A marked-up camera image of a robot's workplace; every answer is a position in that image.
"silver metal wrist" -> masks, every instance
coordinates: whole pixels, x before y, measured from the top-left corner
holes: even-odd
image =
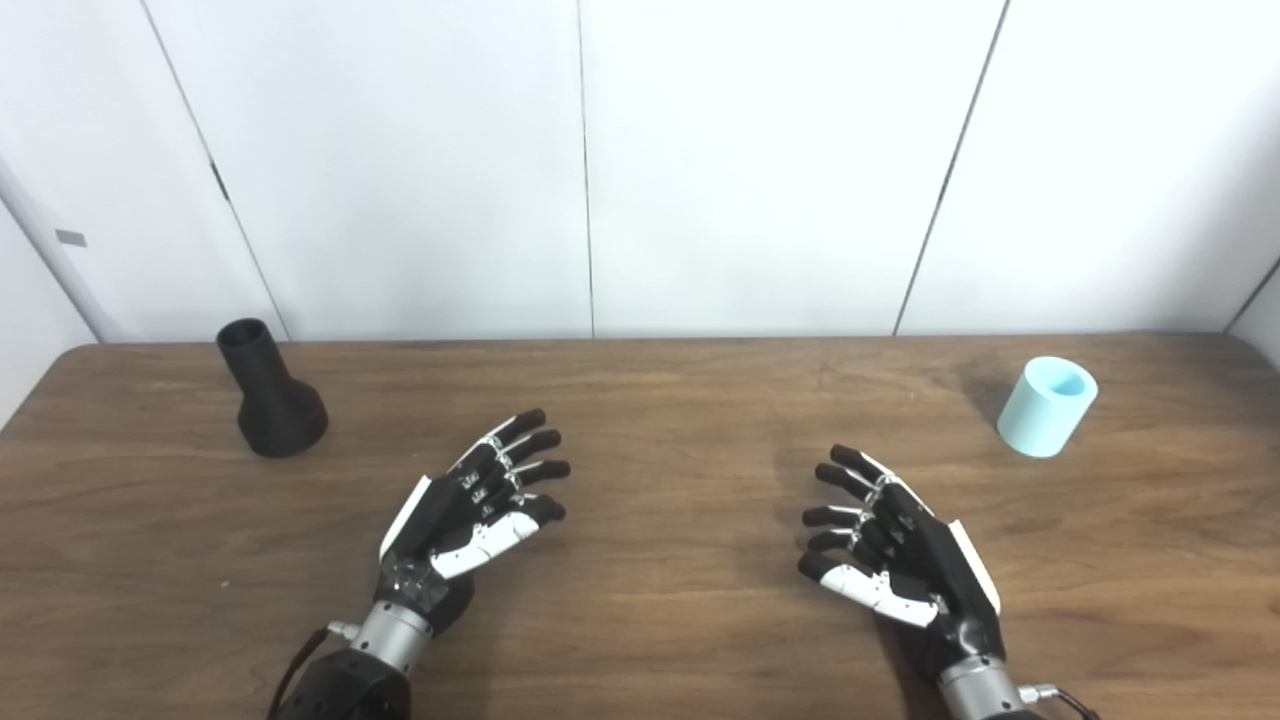
[[[938,689],[955,720],[984,720],[1027,707],[998,657],[975,655],[956,662],[942,671]]]
[[[431,626],[421,615],[394,602],[381,601],[374,603],[365,624],[351,638],[351,647],[408,675],[430,641]]]

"table surface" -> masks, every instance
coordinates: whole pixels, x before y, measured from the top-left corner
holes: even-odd
[[[72,351],[0,433],[5,716],[261,717],[311,629],[364,618],[419,475],[534,406],[568,518],[480,571],[416,717],[945,719],[795,570],[835,442],[964,520],[1016,680],[1107,720],[1280,714],[1280,377],[1234,338],[283,347],[332,416],[294,459],[244,447],[212,345]],[[1101,384],[1051,460],[992,429],[1041,354]]]

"black cable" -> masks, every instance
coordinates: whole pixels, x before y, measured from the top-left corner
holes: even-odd
[[[293,656],[293,660],[289,661],[289,666],[284,670],[284,676],[280,678],[280,684],[275,687],[275,697],[271,698],[271,707],[266,711],[266,720],[275,717],[276,711],[280,710],[280,701],[284,700],[284,691],[289,689],[289,682],[293,680],[293,674],[298,671],[298,667],[302,667],[302,664],[311,657],[311,653],[315,652],[328,637],[328,628],[320,628],[319,630],[311,633],[307,642],[302,643],[302,647],[298,648],[297,655]]]
[[[1071,693],[1064,691],[1062,688],[1057,689],[1057,700],[1061,700],[1062,702],[1070,705],[1071,710],[1079,712],[1080,717],[1084,717],[1084,720],[1102,720],[1101,715],[1098,715],[1097,712],[1089,710],[1088,706],[1085,706],[1083,702],[1075,700],[1075,696],[1073,696]]]

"cup opening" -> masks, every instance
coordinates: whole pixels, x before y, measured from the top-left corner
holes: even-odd
[[[257,318],[244,318],[236,320],[225,328],[218,331],[218,345],[234,350],[252,345],[266,334],[266,323]]]
[[[1084,368],[1061,357],[1037,357],[1027,374],[1032,384],[1060,397],[1078,397],[1089,389],[1091,378]]]

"cable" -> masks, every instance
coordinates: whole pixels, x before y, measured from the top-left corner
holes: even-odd
[[[1084,720],[1102,720],[1101,715],[1089,710],[1083,702],[1075,700],[1075,696],[1057,685],[1018,685],[1018,696],[1027,705],[1033,705],[1042,700],[1056,697],[1066,705],[1070,705],[1071,710],[1079,712],[1080,717],[1084,717]]]
[[[275,697],[271,698],[271,707],[266,711],[266,720],[275,717],[275,714],[280,710],[280,701],[284,700],[284,691],[289,688],[289,682],[293,680],[293,674],[302,667],[302,664],[311,657],[311,653],[316,651],[324,643],[324,639],[329,637],[328,628],[320,628],[319,630],[311,633],[307,642],[302,643],[298,648],[297,655],[289,661],[289,666],[284,670],[284,676],[280,678],[280,684],[275,687]]]
[[[1080,717],[1084,717],[1084,720],[1102,720],[1101,715],[1098,715],[1097,712],[1089,710],[1088,706],[1085,706],[1083,702],[1075,700],[1075,696],[1073,696],[1071,693],[1064,691],[1062,688],[1057,689],[1057,700],[1061,700],[1062,702],[1070,705],[1071,710],[1075,710],[1076,712],[1079,712]]]

